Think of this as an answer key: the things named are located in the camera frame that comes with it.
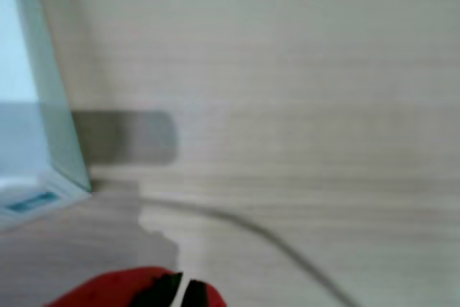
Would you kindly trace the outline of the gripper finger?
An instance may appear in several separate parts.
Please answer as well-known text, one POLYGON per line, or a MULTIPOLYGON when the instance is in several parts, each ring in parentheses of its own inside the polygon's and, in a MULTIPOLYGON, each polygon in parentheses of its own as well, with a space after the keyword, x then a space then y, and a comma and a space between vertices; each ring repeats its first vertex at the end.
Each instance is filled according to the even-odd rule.
POLYGON ((191 280, 185 290, 184 307, 226 307, 226 301, 212 285, 191 280))
POLYGON ((171 306, 181 272, 163 267, 137 267, 91 278, 48 303, 52 307, 171 306))

